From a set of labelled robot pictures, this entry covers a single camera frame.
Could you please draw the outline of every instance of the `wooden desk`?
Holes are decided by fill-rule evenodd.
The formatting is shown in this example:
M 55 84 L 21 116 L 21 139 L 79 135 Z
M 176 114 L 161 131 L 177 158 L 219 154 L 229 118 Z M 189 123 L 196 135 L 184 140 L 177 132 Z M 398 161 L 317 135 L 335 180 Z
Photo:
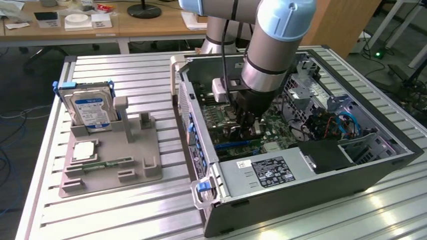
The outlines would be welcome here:
M 55 12 L 65 9 L 64 6 L 43 7 L 40 2 L 25 2 L 23 12 L 32 18 L 29 26 L 17 29 L 5 29 L 5 37 L 1 40 L 20 41 L 20 40 L 56 40 L 56 39 L 85 39 L 85 38 L 101 38 L 105 35 L 119 35 L 119 16 L 111 16 L 111 28 L 100 28 L 84 31 L 65 31 L 64 29 L 64 16 L 60 17 L 60 27 L 40 28 L 35 13 L 37 12 Z M 11 24 L 11 20 L 5 19 L 4 24 Z
M 155 4 L 161 9 L 161 15 L 152 19 L 139 19 L 127 14 L 128 7 L 135 4 L 137 3 L 120 2 L 119 31 L 121 37 L 204 35 L 207 33 L 205 30 L 188 30 L 177 2 Z
M 112 28 L 67 32 L 64 17 L 61 17 L 61 27 L 39 28 L 33 14 L 35 12 L 53 12 L 65 7 L 43 7 L 40 2 L 25 2 L 23 11 L 32 17 L 33 22 L 28 27 L 5 29 L 4 35 L 0 34 L 0 47 L 117 43 L 120 53 L 128 54 L 129 42 L 203 39 L 205 37 L 205 31 L 187 29 L 177 2 L 159 3 L 163 13 L 153 19 L 139 19 L 128 15 L 128 6 L 137 2 L 108 2 L 108 4 L 116 6 L 115 12 L 117 13 L 111 17 Z
M 3 19 L 0 19 L 0 37 L 5 35 L 5 25 Z
M 151 1 L 155 3 L 149 2 L 149 4 L 159 6 L 163 12 L 161 16 L 153 19 L 139 19 L 128 15 L 128 7 L 137 2 L 117 2 L 112 3 L 119 13 L 111 18 L 112 28 L 65 32 L 64 27 L 39 28 L 37 23 L 33 22 L 29 27 L 5 29 L 4 36 L 0 32 L 0 47 L 117 43 L 120 53 L 128 54 L 128 42 L 204 39 L 204 30 L 187 29 L 177 2 Z M 380 0 L 317 0 L 311 29 L 303 38 L 301 45 L 328 45 L 344 58 L 379 3 Z M 23 11 L 36 20 L 33 12 L 51 12 L 61 8 L 41 7 L 40 2 L 25 2 Z

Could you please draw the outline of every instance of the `table leg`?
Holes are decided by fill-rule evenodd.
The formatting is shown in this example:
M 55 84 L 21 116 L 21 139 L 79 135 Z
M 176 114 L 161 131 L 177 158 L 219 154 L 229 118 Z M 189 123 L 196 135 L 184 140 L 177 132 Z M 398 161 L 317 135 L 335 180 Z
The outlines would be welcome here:
M 420 66 L 422 61 L 424 60 L 424 58 L 427 58 L 427 44 L 424 46 L 424 48 L 420 50 L 419 54 L 416 55 L 416 57 L 414 58 L 414 60 L 411 61 L 411 63 L 407 65 L 411 69 L 415 69 Z
M 117 44 L 120 48 L 120 54 L 129 54 L 129 39 L 128 38 L 119 38 L 117 39 Z
M 410 15 L 407 16 L 404 22 L 402 23 L 398 31 L 395 32 L 395 34 L 392 35 L 390 41 L 387 42 L 386 48 L 391 49 L 396 40 L 399 39 L 403 31 L 406 30 L 406 28 L 408 27 L 410 23 L 412 22 L 416 14 L 419 14 L 420 10 L 423 9 L 422 6 L 418 6 L 414 11 L 410 13 Z
M 382 21 L 382 24 L 379 25 L 379 28 L 378 28 L 371 40 L 367 43 L 369 48 L 372 48 L 376 40 L 379 39 L 379 37 L 380 37 L 387 25 L 390 24 L 390 22 L 391 22 L 395 14 L 396 14 L 399 8 L 402 7 L 402 4 L 403 4 L 403 0 L 398 0 L 396 3 L 394 4 L 394 7 L 392 7 L 391 11 L 388 12 L 384 21 Z

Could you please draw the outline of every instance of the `power supply label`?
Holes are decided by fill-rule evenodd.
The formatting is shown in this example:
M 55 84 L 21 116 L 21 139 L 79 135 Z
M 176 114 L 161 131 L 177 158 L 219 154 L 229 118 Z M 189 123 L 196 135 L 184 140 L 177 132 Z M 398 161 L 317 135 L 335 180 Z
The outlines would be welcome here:
M 281 156 L 252 162 L 252 168 L 264 188 L 295 181 L 293 174 Z

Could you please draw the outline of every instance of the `hard drive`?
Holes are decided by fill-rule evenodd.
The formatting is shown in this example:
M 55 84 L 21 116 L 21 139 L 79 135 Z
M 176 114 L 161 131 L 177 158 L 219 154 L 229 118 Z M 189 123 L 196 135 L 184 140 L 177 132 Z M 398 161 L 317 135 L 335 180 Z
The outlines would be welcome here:
M 112 82 L 64 82 L 59 88 L 53 86 L 53 91 L 65 104 L 73 126 L 85 126 L 89 133 L 112 130 L 111 122 L 119 120 Z

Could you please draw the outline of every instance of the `red cable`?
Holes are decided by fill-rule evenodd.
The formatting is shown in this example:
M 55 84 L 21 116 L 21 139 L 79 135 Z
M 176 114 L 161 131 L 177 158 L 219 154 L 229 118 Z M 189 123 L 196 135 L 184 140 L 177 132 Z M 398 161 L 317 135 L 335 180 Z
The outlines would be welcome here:
M 324 136 L 323 136 L 323 138 L 325 138 L 327 137 L 327 134 L 328 134 L 328 128 L 329 128 L 329 124 L 331 124 L 331 119 L 332 119 L 333 117 L 331 116 L 329 118 L 328 118 L 328 120 L 327 120 L 327 125 L 325 125 L 325 131 L 324 131 Z

